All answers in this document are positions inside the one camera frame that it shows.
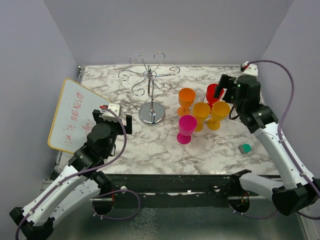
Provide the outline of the red wine glass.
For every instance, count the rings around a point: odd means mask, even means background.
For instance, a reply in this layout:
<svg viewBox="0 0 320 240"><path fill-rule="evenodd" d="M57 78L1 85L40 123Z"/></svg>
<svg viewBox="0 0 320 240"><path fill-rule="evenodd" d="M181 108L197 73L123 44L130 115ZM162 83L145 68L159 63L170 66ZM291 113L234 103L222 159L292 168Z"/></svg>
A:
<svg viewBox="0 0 320 240"><path fill-rule="evenodd" d="M209 105L209 107L211 109L213 107L213 104L218 102L224 94L224 89L222 89L219 97L218 98L214 97L217 85L218 85L217 83L212 83L212 84L208 85L207 90L206 90L206 100L208 101L207 104Z"/></svg>

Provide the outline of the yellow wine glass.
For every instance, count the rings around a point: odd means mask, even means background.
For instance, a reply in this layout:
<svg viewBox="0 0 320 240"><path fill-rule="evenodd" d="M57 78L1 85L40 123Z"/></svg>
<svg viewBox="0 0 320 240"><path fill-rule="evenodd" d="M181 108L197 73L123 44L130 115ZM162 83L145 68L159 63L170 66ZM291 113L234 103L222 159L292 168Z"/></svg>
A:
<svg viewBox="0 0 320 240"><path fill-rule="evenodd" d="M197 120L195 132L200 132L203 129L204 122L211 113L211 108L207 103L198 102L192 108L192 115Z"/></svg>
<svg viewBox="0 0 320 240"><path fill-rule="evenodd" d="M213 104L211 109L211 118L206 122L207 127L216 131L221 127L221 121L223 121L230 113L230 106L224 101L217 101Z"/></svg>

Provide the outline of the chrome wine glass rack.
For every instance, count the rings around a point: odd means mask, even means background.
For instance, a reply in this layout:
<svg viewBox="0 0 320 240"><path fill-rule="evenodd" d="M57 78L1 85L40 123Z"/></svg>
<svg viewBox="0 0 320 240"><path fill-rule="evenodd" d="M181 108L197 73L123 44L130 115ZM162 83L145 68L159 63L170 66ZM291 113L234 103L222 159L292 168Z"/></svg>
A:
<svg viewBox="0 0 320 240"><path fill-rule="evenodd" d="M180 73L181 69L178 66L171 66L169 68L169 73L166 74L158 74L158 68L163 64L166 55L162 52L157 52L153 55L154 60L161 59L160 63L155 67L151 68L150 65L145 64L143 57L139 54L134 54L129 58L130 64L134 65L137 63L137 60L140 59L142 61L142 65L144 67L143 72L136 72L129 69L122 69L118 72L118 79L123 82L126 82L130 79L130 76L126 73L131 73L134 75L138 75L142 78L141 81L134 84L131 87L131 92L133 95L137 97L143 96L147 93L148 98L150 100L144 103L138 112L139 120L145 124L146 126L154 127L161 124L166 116L165 108L158 102L154 100L154 91L155 89L160 90L161 92L165 93L172 89L172 85L164 82L162 83L162 87L159 87L155 80L175 76Z"/></svg>

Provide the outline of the orange wine glass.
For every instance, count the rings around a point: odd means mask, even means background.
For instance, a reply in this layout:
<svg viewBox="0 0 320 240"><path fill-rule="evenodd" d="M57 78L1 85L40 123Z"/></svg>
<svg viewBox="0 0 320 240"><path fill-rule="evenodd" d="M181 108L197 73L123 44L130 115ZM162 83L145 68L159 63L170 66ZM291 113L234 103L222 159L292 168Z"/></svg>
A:
<svg viewBox="0 0 320 240"><path fill-rule="evenodd" d="M179 117L189 115L191 113L190 107L194 103L196 93L191 88L183 88L178 93L178 102L180 107L177 109Z"/></svg>

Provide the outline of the pink wine glass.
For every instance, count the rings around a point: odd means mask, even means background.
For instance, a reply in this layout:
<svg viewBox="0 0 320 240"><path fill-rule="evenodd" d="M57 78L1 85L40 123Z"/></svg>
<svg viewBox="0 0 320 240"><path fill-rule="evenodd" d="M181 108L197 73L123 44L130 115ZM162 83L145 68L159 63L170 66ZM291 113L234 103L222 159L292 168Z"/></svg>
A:
<svg viewBox="0 0 320 240"><path fill-rule="evenodd" d="M179 133L176 136L177 141L186 145L191 141L191 135L197 127L197 120L192 115L184 115L179 119L178 130Z"/></svg>

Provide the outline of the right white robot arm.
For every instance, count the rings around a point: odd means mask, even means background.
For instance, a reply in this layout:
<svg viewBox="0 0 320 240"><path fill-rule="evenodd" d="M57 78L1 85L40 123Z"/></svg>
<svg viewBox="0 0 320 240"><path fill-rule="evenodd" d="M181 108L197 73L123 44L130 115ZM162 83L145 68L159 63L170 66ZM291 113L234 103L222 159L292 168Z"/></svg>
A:
<svg viewBox="0 0 320 240"><path fill-rule="evenodd" d="M231 176L230 191L236 196L246 191L258 194L272 201L285 216L315 203L319 199L320 181L303 165L279 130L279 121L272 109L260 103L261 85L256 76L222 74L214 97L222 90L226 90L223 101L232 104L240 121L263 145L281 177L281 181L275 181L242 170Z"/></svg>

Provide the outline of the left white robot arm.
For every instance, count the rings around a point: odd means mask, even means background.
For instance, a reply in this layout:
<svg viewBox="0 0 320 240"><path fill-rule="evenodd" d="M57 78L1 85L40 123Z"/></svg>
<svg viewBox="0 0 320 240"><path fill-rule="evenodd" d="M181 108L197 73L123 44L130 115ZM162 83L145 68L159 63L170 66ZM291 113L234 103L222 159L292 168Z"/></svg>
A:
<svg viewBox="0 0 320 240"><path fill-rule="evenodd" d="M15 239L23 233L28 240L46 240L59 217L81 201L103 198L113 191L112 180L100 169L117 160L117 136L132 134L133 118L126 115L123 123L119 113L108 107L92 112L96 124L86 136L86 142L76 150L59 176L25 207L13 208L9 215L16 223ZM114 160L105 162L108 157Z"/></svg>

